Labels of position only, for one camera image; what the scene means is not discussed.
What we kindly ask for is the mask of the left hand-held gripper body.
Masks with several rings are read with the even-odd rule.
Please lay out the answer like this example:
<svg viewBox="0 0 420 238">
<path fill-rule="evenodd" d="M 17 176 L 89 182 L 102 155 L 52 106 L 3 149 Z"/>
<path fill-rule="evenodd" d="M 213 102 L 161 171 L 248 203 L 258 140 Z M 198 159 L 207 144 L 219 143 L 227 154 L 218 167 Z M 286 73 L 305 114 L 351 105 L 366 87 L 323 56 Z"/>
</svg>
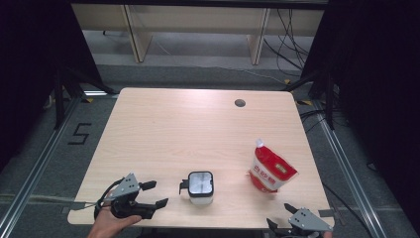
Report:
<svg viewBox="0 0 420 238">
<path fill-rule="evenodd" d="M 147 209 L 147 204 L 136 202 L 140 191 L 139 182 L 133 173 L 122 178 L 108 196 L 112 214 L 117 218 L 139 215 L 143 219 L 151 219 L 155 211 Z"/>
</svg>

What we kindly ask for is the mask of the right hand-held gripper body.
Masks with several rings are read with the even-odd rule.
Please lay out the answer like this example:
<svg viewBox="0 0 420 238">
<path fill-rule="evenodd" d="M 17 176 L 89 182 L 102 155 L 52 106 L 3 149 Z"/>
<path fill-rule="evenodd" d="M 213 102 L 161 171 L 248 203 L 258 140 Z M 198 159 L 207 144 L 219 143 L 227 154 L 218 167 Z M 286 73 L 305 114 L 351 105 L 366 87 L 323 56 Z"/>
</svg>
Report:
<svg viewBox="0 0 420 238">
<path fill-rule="evenodd" d="M 323 219 L 312 213 L 309 209 L 302 207 L 288 218 L 290 228 L 277 228 L 277 238 L 323 238 L 323 233 L 330 231 L 333 227 Z"/>
</svg>

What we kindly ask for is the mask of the red and white spout pouch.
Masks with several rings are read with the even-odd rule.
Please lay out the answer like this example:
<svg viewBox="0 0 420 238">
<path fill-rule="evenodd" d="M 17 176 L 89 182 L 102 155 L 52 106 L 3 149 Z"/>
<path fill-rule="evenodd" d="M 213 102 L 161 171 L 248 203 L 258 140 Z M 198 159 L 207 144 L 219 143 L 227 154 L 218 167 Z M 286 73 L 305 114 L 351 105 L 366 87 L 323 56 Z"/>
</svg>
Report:
<svg viewBox="0 0 420 238">
<path fill-rule="evenodd" d="M 278 192 L 283 185 L 296 177 L 298 171 L 287 160 L 268 148 L 262 139 L 257 139 L 249 175 L 258 190 L 273 193 Z"/>
</svg>

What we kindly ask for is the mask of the clear jar with black lid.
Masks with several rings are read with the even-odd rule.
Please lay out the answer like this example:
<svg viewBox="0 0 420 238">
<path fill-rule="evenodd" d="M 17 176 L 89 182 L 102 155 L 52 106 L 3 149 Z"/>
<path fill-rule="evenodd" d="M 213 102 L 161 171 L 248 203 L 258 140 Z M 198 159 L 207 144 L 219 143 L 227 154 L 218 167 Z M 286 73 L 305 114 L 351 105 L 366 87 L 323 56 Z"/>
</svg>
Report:
<svg viewBox="0 0 420 238">
<path fill-rule="evenodd" d="M 208 171 L 191 172 L 187 179 L 179 184 L 179 190 L 188 191 L 189 200 L 195 205 L 207 205 L 213 201 L 213 174 Z"/>
</svg>

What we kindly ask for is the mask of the person's left hand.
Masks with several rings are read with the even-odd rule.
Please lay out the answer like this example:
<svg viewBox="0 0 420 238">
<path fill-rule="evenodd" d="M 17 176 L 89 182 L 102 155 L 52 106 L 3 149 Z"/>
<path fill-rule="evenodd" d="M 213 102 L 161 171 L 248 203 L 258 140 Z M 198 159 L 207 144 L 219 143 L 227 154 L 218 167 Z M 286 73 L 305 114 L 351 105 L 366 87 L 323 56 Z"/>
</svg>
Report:
<svg viewBox="0 0 420 238">
<path fill-rule="evenodd" d="M 97 215 L 97 218 L 91 230 L 104 230 L 113 234 L 113 237 L 118 235 L 123 229 L 134 225 L 142 220 L 139 215 L 132 215 L 126 218 L 116 218 L 109 206 L 102 207 Z"/>
</svg>

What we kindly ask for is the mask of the black metal stand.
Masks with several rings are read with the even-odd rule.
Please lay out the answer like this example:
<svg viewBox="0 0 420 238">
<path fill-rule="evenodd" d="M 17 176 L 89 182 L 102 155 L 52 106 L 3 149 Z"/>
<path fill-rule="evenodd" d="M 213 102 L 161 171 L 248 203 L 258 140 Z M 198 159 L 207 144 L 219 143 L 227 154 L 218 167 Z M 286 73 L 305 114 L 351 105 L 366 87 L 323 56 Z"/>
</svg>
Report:
<svg viewBox="0 0 420 238">
<path fill-rule="evenodd" d="M 80 84 L 84 82 L 90 84 L 107 94 L 115 95 L 118 91 L 105 85 L 100 75 L 89 76 L 80 70 L 71 67 L 59 67 L 54 76 L 54 96 L 55 96 L 55 128 L 58 129 L 64 121 L 64 99 L 63 91 L 66 90 L 72 99 L 80 98 L 84 92 Z"/>
<path fill-rule="evenodd" d="M 322 95 L 325 96 L 324 111 L 326 115 L 326 122 L 330 129 L 333 130 L 334 81 L 329 72 L 323 70 L 310 72 L 301 76 L 296 82 L 286 85 L 283 88 L 283 91 L 291 92 L 308 82 L 312 82 L 312 86 L 308 92 L 311 99 L 320 99 Z"/>
</svg>

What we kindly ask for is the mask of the dark curtain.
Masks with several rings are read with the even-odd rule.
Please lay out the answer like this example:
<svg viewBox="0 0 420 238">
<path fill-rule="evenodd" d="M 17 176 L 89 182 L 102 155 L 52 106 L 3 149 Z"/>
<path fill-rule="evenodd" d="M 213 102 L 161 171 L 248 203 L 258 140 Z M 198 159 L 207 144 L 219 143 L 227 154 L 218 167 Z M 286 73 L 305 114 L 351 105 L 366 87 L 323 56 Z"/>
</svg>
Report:
<svg viewBox="0 0 420 238">
<path fill-rule="evenodd" d="M 420 0 L 328 0 L 304 71 L 322 71 L 420 235 Z"/>
<path fill-rule="evenodd" d="M 0 171 L 22 147 L 54 79 L 102 81 L 69 0 L 0 0 Z"/>
</svg>

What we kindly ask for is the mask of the light wooden shelf unit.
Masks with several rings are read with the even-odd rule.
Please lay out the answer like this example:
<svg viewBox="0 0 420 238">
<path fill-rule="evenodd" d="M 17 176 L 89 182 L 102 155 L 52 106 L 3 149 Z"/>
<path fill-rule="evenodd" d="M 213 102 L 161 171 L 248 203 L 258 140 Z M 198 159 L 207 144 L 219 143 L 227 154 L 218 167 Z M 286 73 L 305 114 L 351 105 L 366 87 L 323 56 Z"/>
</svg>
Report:
<svg viewBox="0 0 420 238">
<path fill-rule="evenodd" d="M 273 8 L 223 8 L 148 5 L 107 5 L 73 3 L 72 10 L 83 30 L 124 31 L 137 62 L 147 54 L 154 33 L 202 33 L 245 35 L 251 63 L 258 64 L 263 38 L 283 35 L 281 23 L 290 26 L 296 36 L 316 35 L 321 10 L 290 10 Z"/>
</svg>

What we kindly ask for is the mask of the aluminium floor rail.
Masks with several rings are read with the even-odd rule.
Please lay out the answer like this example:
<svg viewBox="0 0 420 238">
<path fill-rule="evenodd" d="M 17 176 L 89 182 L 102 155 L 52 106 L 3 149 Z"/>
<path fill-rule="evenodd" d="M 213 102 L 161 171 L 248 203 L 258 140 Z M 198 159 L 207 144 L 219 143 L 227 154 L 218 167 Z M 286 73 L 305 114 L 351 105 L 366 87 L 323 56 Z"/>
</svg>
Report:
<svg viewBox="0 0 420 238">
<path fill-rule="evenodd" d="M 69 101 L 67 108 L 64 111 L 64 119 L 61 124 L 52 131 L 46 145 L 44 146 L 41 154 L 38 156 L 35 164 L 31 168 L 24 183 L 13 196 L 9 208 L 0 219 L 0 236 L 2 238 L 8 237 L 14 229 L 17 221 L 19 220 L 33 190 L 37 186 L 42 174 L 44 173 L 55 148 L 60 141 L 64 130 L 67 127 L 68 121 L 72 116 L 74 110 L 80 103 L 79 98 L 73 98 Z"/>
<path fill-rule="evenodd" d="M 370 232 L 372 238 L 387 238 L 386 232 L 380 223 L 379 217 L 374 210 L 366 192 L 364 191 L 354 169 L 352 168 L 349 159 L 335 133 L 330 127 L 327 119 L 322 119 L 321 115 L 318 115 L 319 122 L 323 132 L 333 150 L 338 165 L 344 175 L 344 178 L 350 188 L 350 191 L 354 197 L 354 200 L 361 212 L 361 215 L 367 226 L 367 230 Z"/>
</svg>

